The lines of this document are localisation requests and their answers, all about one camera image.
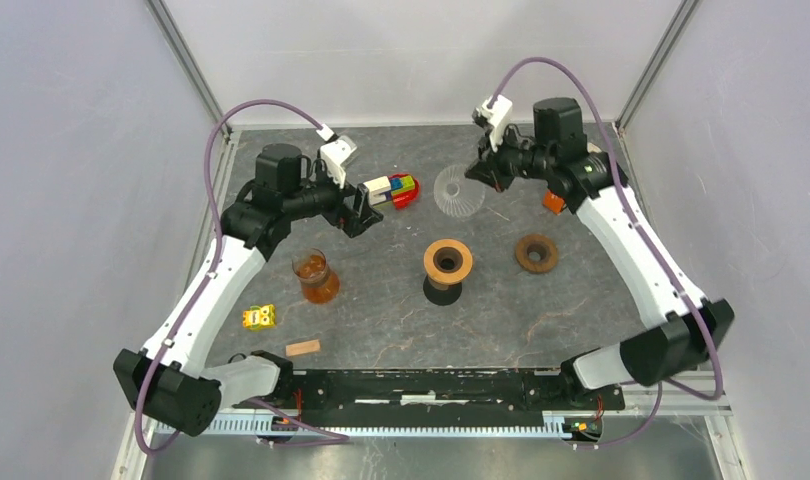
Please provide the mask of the clear ribbed glass dripper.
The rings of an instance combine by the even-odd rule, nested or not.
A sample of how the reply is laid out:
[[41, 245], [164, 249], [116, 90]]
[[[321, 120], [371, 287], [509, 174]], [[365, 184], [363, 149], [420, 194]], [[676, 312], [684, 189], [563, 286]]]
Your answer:
[[452, 218], [467, 218], [483, 205], [485, 186], [465, 176], [467, 166], [453, 164], [435, 178], [433, 198], [439, 210]]

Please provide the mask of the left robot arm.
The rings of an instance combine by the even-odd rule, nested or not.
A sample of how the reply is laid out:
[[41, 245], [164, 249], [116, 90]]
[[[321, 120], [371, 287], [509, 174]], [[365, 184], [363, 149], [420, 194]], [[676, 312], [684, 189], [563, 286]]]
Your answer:
[[285, 359], [252, 354], [212, 368], [205, 362], [240, 294], [293, 222], [320, 216], [354, 238], [382, 220], [368, 188], [346, 179], [356, 149], [346, 136], [322, 145], [315, 159], [290, 144], [262, 149], [254, 177], [221, 214], [216, 237], [182, 299], [139, 350], [123, 349], [114, 360], [114, 374], [136, 413], [198, 436], [219, 410], [251, 397], [276, 408], [293, 399], [292, 365]]

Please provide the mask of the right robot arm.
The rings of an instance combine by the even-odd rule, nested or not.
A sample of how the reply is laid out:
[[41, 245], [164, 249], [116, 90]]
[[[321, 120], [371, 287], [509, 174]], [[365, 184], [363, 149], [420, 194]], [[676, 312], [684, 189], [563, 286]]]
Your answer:
[[712, 358], [734, 320], [730, 304], [710, 300], [666, 251], [643, 216], [623, 170], [597, 151], [572, 98], [533, 106], [534, 133], [511, 123], [512, 103], [485, 100], [472, 118], [484, 131], [466, 177], [502, 192], [517, 178], [547, 183], [599, 241], [630, 290], [641, 333], [561, 365], [558, 392], [572, 408], [599, 389], [625, 382], [653, 386]]

